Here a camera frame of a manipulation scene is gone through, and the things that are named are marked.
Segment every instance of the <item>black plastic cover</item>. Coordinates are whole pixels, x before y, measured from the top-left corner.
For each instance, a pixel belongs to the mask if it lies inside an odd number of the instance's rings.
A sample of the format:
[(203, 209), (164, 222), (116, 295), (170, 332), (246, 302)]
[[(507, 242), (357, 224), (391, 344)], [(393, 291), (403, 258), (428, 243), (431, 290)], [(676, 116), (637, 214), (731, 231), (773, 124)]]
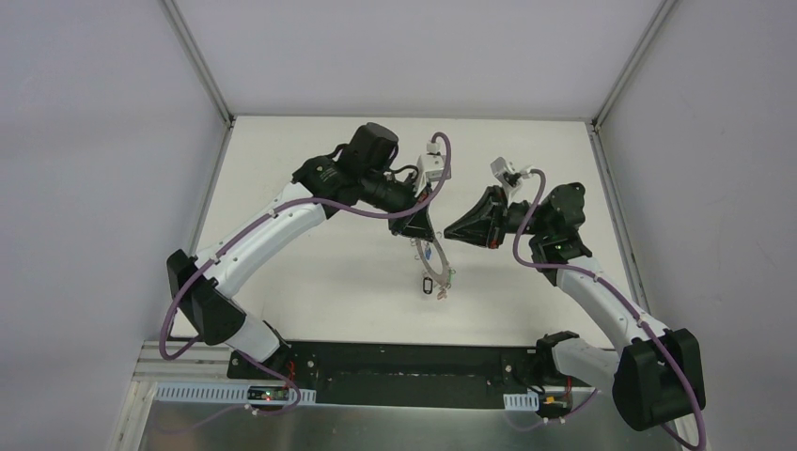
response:
[[(697, 339), (686, 329), (667, 332), (660, 340), (692, 385), (700, 410), (706, 407), (703, 367)], [(651, 340), (623, 349), (612, 397), (623, 420), (634, 430), (659, 426), (692, 413), (692, 406), (675, 372), (664, 363)]]
[(369, 122), (354, 133), (350, 143), (340, 152), (337, 165), (354, 179), (368, 172), (384, 172), (398, 151), (399, 137), (385, 127)]
[(467, 213), (445, 228), (443, 236), (449, 240), (496, 249), (504, 242), (507, 234), (507, 211), (504, 190), (498, 185), (488, 186)]
[[(176, 296), (180, 287), (197, 271), (195, 261), (181, 249), (166, 260), (169, 287)], [(199, 332), (199, 338), (213, 346), (224, 343), (243, 326), (246, 314), (216, 291), (214, 280), (200, 276), (179, 304), (180, 311)]]
[[(307, 160), (293, 173), (293, 182), (301, 183), (315, 197), (335, 200), (349, 206), (357, 203), (363, 191), (357, 180), (341, 172), (328, 156)], [(323, 209), (327, 219), (337, 213), (334, 207), (324, 205)]]

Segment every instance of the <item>work surface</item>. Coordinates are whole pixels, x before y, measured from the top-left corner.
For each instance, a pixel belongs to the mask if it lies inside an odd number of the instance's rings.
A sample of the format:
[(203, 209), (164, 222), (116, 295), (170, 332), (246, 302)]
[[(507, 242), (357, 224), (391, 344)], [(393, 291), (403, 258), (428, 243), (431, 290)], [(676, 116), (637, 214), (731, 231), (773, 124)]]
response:
[[(628, 292), (615, 232), (586, 128), (578, 122), (356, 117), (240, 117), (217, 180), (199, 248), (219, 240), (262, 209), (305, 160), (347, 143), (360, 125), (378, 122), (398, 135), (394, 167), (415, 163), (432, 134), (451, 139), (452, 179), (430, 207), (436, 230), (459, 219), (497, 184), (490, 162), (503, 156), (533, 164), (556, 185), (586, 187), (584, 243)], [(527, 180), (531, 198), (539, 179)], [(363, 203), (358, 207), (368, 208)], [(448, 298), (421, 291), (422, 265), (387, 222), (340, 212), (289, 244), (235, 297), (286, 339), (416, 344), (532, 345), (571, 330), (611, 347), (581, 307), (542, 274), (512, 258), (512, 235), (498, 250), (443, 240), (456, 270)], [(530, 258), (523, 239), (522, 253)], [(194, 335), (180, 316), (175, 335)]]

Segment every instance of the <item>black joint housing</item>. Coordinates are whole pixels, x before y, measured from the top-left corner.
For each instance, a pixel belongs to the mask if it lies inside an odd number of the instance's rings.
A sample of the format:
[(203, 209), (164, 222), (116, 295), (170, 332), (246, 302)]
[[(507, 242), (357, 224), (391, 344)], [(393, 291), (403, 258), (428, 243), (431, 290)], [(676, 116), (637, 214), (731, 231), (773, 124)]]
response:
[[(695, 391), (700, 410), (705, 409), (706, 392), (697, 339), (686, 329), (667, 331), (659, 339)], [(640, 340), (623, 349), (612, 398), (620, 416), (634, 430), (653, 428), (692, 413), (686, 391), (652, 340)]]
[(369, 122), (354, 133), (350, 143), (340, 152), (337, 165), (349, 177), (360, 179), (365, 173), (382, 173), (398, 151), (399, 138), (385, 127)]
[[(196, 271), (195, 260), (179, 249), (166, 260), (172, 297)], [(216, 291), (214, 279), (200, 276), (180, 300), (180, 311), (199, 332), (199, 338), (213, 346), (224, 343), (243, 326), (246, 314)]]
[(535, 361), (531, 369), (531, 376), (535, 381), (547, 383), (549, 381), (561, 381), (564, 378), (564, 375), (556, 369), (554, 346), (571, 338), (578, 338), (578, 334), (570, 331), (557, 332), (556, 334), (546, 334), (543, 338), (537, 340)]
[[(356, 179), (346, 175), (328, 156), (307, 160), (293, 173), (293, 183), (301, 183), (314, 197), (335, 200), (344, 205), (354, 205), (360, 198), (362, 186)], [(326, 218), (331, 218), (337, 209), (324, 205)]]

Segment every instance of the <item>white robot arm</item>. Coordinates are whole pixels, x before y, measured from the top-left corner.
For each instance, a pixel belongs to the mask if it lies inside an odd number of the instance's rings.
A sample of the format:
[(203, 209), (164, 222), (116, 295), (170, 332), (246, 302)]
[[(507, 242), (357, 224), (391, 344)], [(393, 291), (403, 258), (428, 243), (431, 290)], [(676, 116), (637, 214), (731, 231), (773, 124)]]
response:
[[(522, 179), (536, 170), (517, 171), (503, 158), (495, 160), (491, 169), (501, 185), (488, 187), (470, 211), (445, 229), (444, 236), (494, 249), (507, 233), (516, 234), (516, 240), (520, 238), (518, 234), (530, 235), (533, 263), (519, 261), (537, 268), (552, 285), (581, 305), (615, 349), (594, 348), (572, 332), (546, 335), (537, 343), (530, 379), (573, 376), (603, 393), (612, 393), (620, 415), (636, 430), (689, 414), (693, 411), (691, 401), (650, 333), (672, 355), (703, 409), (706, 400), (695, 337), (686, 329), (670, 330), (635, 304), (621, 303), (617, 294), (607, 288), (614, 284), (603, 275), (601, 265), (582, 243), (578, 229), (586, 220), (584, 185), (557, 186), (535, 207), (511, 199), (519, 191)], [(649, 333), (640, 328), (643, 321)]]
[[(389, 167), (398, 153), (398, 141), (385, 127), (368, 123), (348, 145), (307, 160), (269, 205), (225, 238), (194, 257), (182, 250), (172, 254), (166, 261), (172, 295), (181, 297), (178, 306), (199, 332), (199, 339), (209, 345), (226, 343), (259, 362), (269, 361), (280, 348), (286, 348), (276, 330), (247, 315), (233, 297), (289, 242), (359, 200), (396, 213), (387, 215), (391, 217), (388, 229), (394, 235), (432, 241), (428, 207), (419, 209), (418, 204), (430, 196), (430, 183), (443, 179), (439, 163), (444, 157), (439, 152), (423, 155), (419, 162), (431, 162), (427, 166), (435, 167), (413, 166), (414, 174), (398, 181)], [(445, 177), (450, 178), (450, 171)], [(401, 213), (410, 209), (417, 211)], [(197, 268), (197, 262), (206, 261), (212, 264)], [(173, 357), (164, 349), (162, 354)]]

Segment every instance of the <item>purple cable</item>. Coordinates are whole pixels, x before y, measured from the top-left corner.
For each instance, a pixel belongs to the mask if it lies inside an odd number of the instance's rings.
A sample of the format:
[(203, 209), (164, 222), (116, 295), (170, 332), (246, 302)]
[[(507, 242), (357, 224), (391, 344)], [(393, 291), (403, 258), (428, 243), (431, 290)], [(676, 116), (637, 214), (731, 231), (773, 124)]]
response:
[[(326, 205), (326, 206), (329, 206), (329, 207), (335, 207), (336, 209), (339, 209), (339, 210), (348, 211), (349, 213), (354, 213), (354, 214), (357, 214), (357, 215), (360, 215), (360, 216), (365, 216), (367, 218), (373, 218), (373, 219), (398, 219), (398, 218), (402, 218), (404, 216), (409, 216), (411, 214), (415, 214), (415, 213), (421, 211), (422, 209), (424, 209), (425, 207), (427, 207), (431, 203), (431, 201), (437, 196), (437, 194), (440, 193), (441, 189), (443, 189), (443, 185), (445, 184), (445, 180), (448, 178), (448, 175), (451, 173), (451, 141), (448, 140), (448, 136), (446, 136), (445, 133), (443, 133), (443, 132), (435, 133), (431, 137), (431, 141), (435, 142), (435, 141), (437, 141), (438, 138), (442, 139), (443, 142), (445, 143), (445, 151), (446, 151), (445, 163), (444, 163), (444, 166), (443, 166), (443, 175), (442, 175), (442, 177), (440, 179), (440, 182), (437, 183), (437, 186), (434, 187), (434, 189), (431, 191), (429, 196), (427, 196), (427, 198), (423, 199), (421, 202), (418, 202), (417, 204), (415, 204), (414, 206), (412, 206), (411, 208), (409, 208), (409, 209), (407, 209), (405, 211), (398, 211), (398, 212), (395, 212), (395, 213), (377, 213), (377, 212), (373, 212), (373, 211), (365, 211), (365, 210), (355, 209), (355, 208), (350, 207), (348, 205), (344, 205), (344, 204), (341, 204), (339, 202), (335, 202), (334, 200), (322, 199), (322, 198), (318, 198), (318, 197), (309, 197), (309, 198), (305, 198), (305, 199), (290, 200), (290, 201), (288, 201), (288, 202), (276, 207), (275, 209), (273, 209), (273, 214), (277, 215), (281, 211), (287, 210), (287, 209), (289, 209), (291, 207), (296, 207), (297, 205), (303, 205), (303, 204), (321, 204), (321, 205)], [(221, 258), (222, 256), (224, 256), (240, 240), (242, 240), (249, 233), (251, 233), (253, 230), (258, 228), (260, 225), (262, 225), (263, 223), (265, 223), (266, 221), (268, 221), (271, 218), (272, 218), (272, 215), (270, 213), (266, 213), (266, 214), (260, 216), (259, 218), (257, 218), (250, 225), (248, 225), (243, 230), (238, 232), (225, 245), (223, 245), (216, 252), (216, 257)], [(199, 277), (202, 276), (202, 274), (205, 273), (211, 266), (213, 266), (213, 260), (209, 259), (202, 266), (200, 266), (199, 269), (196, 270), (196, 272), (191, 274), (191, 277), (189, 277), (188, 280), (185, 281), (185, 284), (183, 284), (182, 287), (180, 287), (180, 289), (178, 290), (177, 294), (175, 295), (174, 299), (172, 300), (172, 304), (169, 305), (169, 308), (166, 311), (166, 317), (164, 318), (164, 323), (161, 326), (160, 339), (158, 340), (158, 351), (161, 353), (161, 357), (163, 357), (164, 360), (175, 360), (175, 359), (177, 359), (183, 353), (185, 353), (185, 351), (187, 351), (189, 348), (191, 348), (197, 341), (199, 341), (198, 336), (195, 336), (195, 337), (191, 338), (191, 340), (189, 340), (188, 343), (185, 344), (185, 346), (180, 348), (174, 354), (169, 354), (168, 350), (166, 349), (166, 341), (168, 340), (168, 337), (171, 334), (172, 325), (174, 324), (174, 319), (175, 319), (175, 316), (177, 315), (177, 310), (178, 310), (178, 307), (180, 305), (180, 301), (185, 296), (185, 294), (188, 292), (188, 290), (191, 288), (191, 286), (196, 282), (196, 280), (199, 279)], [(259, 415), (271, 416), (271, 415), (275, 415), (275, 414), (286, 413), (286, 412), (289, 412), (289, 411), (291, 411), (291, 410), (296, 408), (296, 406), (299, 404), (299, 401), (302, 399), (302, 393), (299, 391), (299, 388), (296, 386), (295, 383), (293, 383), (293, 381), (290, 381), (288, 378), (286, 378), (285, 376), (277, 373), (276, 371), (272, 371), (271, 369), (267, 368), (266, 366), (261, 365), (259, 362), (257, 362), (255, 359), (253, 359), (251, 356), (249, 356), (249, 355), (247, 355), (245, 353), (242, 353), (242, 356), (243, 356), (244, 359), (249, 361), (250, 364), (254, 365), (257, 369), (260, 369), (261, 371), (264, 371), (267, 374), (269, 374), (271, 376), (274, 376), (274, 377), (278, 378), (281, 381), (284, 381), (290, 387), (290, 389), (293, 390), (296, 393), (296, 395), (297, 395), (296, 401), (293, 402), (292, 404), (288, 405), (288, 406), (285, 406), (283, 409), (281, 409), (279, 411), (276, 411), (276, 412), (258, 411)], [(212, 420), (215, 417), (216, 417), (216, 415), (212, 415), (211, 417), (209, 417), (210, 419), (206, 418), (206, 420), (210, 421), (210, 420)]]
[(656, 345), (656, 348), (662, 353), (664, 359), (673, 369), (675, 372), (676, 377), (680, 381), (680, 384), (683, 386), (683, 390), (686, 392), (686, 396), (689, 398), (689, 404), (692, 406), (692, 411), (695, 413), (695, 422), (697, 423), (697, 444), (687, 443), (683, 440), (678, 433), (672, 430), (667, 425), (662, 425), (664, 430), (670, 434), (678, 443), (682, 444), (686, 448), (692, 451), (703, 451), (706, 449), (706, 425), (703, 421), (703, 413), (700, 411), (700, 405), (697, 402), (697, 396), (695, 395), (695, 390), (693, 390), (692, 385), (689, 383), (689, 380), (686, 379), (686, 375), (683, 374), (683, 371), (680, 369), (680, 366), (675, 361), (675, 358), (670, 354), (667, 348), (662, 344), (659, 340), (659, 337), (653, 332), (647, 322), (640, 321), (641, 317), (639, 312), (635, 308), (628, 299), (617, 289), (613, 286), (609, 281), (603, 279), (602, 277), (598, 277), (598, 275), (590, 270), (585, 268), (580, 268), (577, 266), (572, 265), (558, 265), (553, 263), (534, 263), (532, 261), (524, 260), (520, 255), (520, 242), (521, 242), (521, 235), (523, 231), (528, 226), (528, 223), (531, 221), (531, 216), (534, 214), (534, 210), (537, 209), (537, 205), (539, 205), (539, 201), (542, 199), (542, 193), (545, 191), (545, 173), (540, 171), (539, 169), (532, 169), (529, 171), (532, 174), (537, 174), (539, 176), (539, 188), (537, 189), (537, 194), (534, 196), (534, 201), (532, 201), (531, 206), (528, 209), (528, 212), (525, 214), (523, 221), (521, 222), (520, 227), (518, 227), (517, 232), (515, 233), (515, 241), (512, 245), (512, 254), (515, 256), (515, 260), (521, 265), (534, 268), (537, 270), (570, 270), (575, 272), (580, 272), (581, 274), (585, 274), (588, 277), (594, 279), (596, 282), (603, 285), (606, 289), (608, 289), (620, 303), (628, 310), (632, 317), (637, 321), (639, 327), (642, 328), (643, 331), (650, 337), (653, 341), (653, 344)]
[[(587, 406), (587, 405), (588, 405), (590, 402), (592, 402), (592, 400), (593, 400), (593, 399), (595, 399), (595, 395), (597, 395), (597, 394), (598, 394), (598, 390), (597, 390), (597, 389), (596, 389), (596, 390), (593, 390), (593, 391), (592, 391), (592, 393), (590, 393), (590, 394), (589, 394), (589, 396), (588, 396), (588, 397), (586, 397), (586, 399), (584, 400), (584, 402), (582, 402), (581, 404), (579, 404), (579, 405), (578, 405), (578, 407), (576, 407), (575, 409), (573, 409), (572, 411), (570, 411), (570, 413), (568, 413), (567, 415), (563, 416), (562, 418), (563, 418), (563, 419), (565, 419), (565, 420), (567, 420), (567, 419), (568, 419), (568, 418), (570, 418), (571, 416), (575, 415), (575, 414), (576, 414), (578, 411), (582, 410), (582, 409), (583, 409), (584, 407), (586, 407), (586, 406)], [(513, 429), (517, 430), (518, 432), (530, 432), (530, 431), (532, 431), (532, 430), (534, 430), (534, 429), (536, 429), (536, 428), (539, 428), (539, 427), (542, 427), (542, 426), (548, 426), (548, 425), (549, 425), (549, 423), (545, 423), (544, 421), (540, 421), (540, 422), (537, 422), (537, 423), (535, 423), (535, 424), (533, 424), (533, 425), (531, 425), (531, 426), (517, 426), (517, 425), (516, 425), (516, 424), (514, 424), (514, 423), (512, 422), (512, 420), (509, 418), (509, 415), (508, 415), (508, 412), (507, 412), (507, 411), (504, 411), (504, 418), (506, 418), (506, 419), (507, 419), (507, 423), (508, 423), (508, 424), (509, 424), (509, 425), (510, 425), (510, 426), (511, 426)]]
[[(302, 392), (299, 391), (299, 387), (297, 387), (296, 384), (293, 381), (291, 381), (290, 379), (286, 378), (285, 376), (277, 373), (276, 371), (272, 371), (270, 368), (262, 365), (260, 362), (256, 361), (254, 358), (252, 358), (251, 355), (249, 355), (249, 354), (247, 354), (245, 352), (241, 352), (241, 356), (247, 362), (249, 362), (250, 364), (254, 365), (260, 371), (264, 371), (264, 372), (266, 372), (266, 373), (278, 378), (279, 380), (283, 381), (284, 383), (286, 383), (288, 385), (288, 387), (291, 390), (293, 390), (294, 393), (297, 394), (297, 397), (296, 397), (296, 399), (293, 400), (293, 402), (291, 402), (290, 404), (286, 405), (285, 407), (283, 407), (282, 409), (280, 409), (278, 411), (263, 411), (261, 409), (256, 409), (255, 407), (252, 407), (252, 412), (254, 412), (256, 416), (283, 415), (285, 413), (288, 413), (288, 412), (292, 411), (293, 409), (296, 409), (296, 406), (298, 406), (299, 402), (302, 401)], [(226, 414), (228, 412), (232, 412), (232, 411), (234, 411), (236, 409), (246, 409), (247, 408), (246, 406), (248, 406), (248, 404), (244, 404), (244, 405), (236, 404), (236, 405), (233, 405), (233, 406), (227, 406), (227, 407), (223, 408), (222, 410), (220, 410), (219, 412), (216, 412), (216, 413), (214, 413), (212, 415), (209, 415), (209, 416), (203, 418), (202, 420), (197, 421), (196, 423), (190, 425), (187, 428), (181, 428), (181, 429), (164, 429), (164, 428), (161, 428), (161, 426), (158, 425), (158, 422), (157, 422), (157, 419), (156, 419), (155, 420), (155, 430), (157, 430), (158, 432), (160, 432), (163, 435), (181, 435), (181, 434), (184, 434), (186, 432), (191, 432), (192, 430), (194, 430), (196, 428), (199, 428), (200, 426), (206, 425), (209, 422), (215, 420), (216, 418), (221, 417), (222, 415), (224, 415), (224, 414)]]

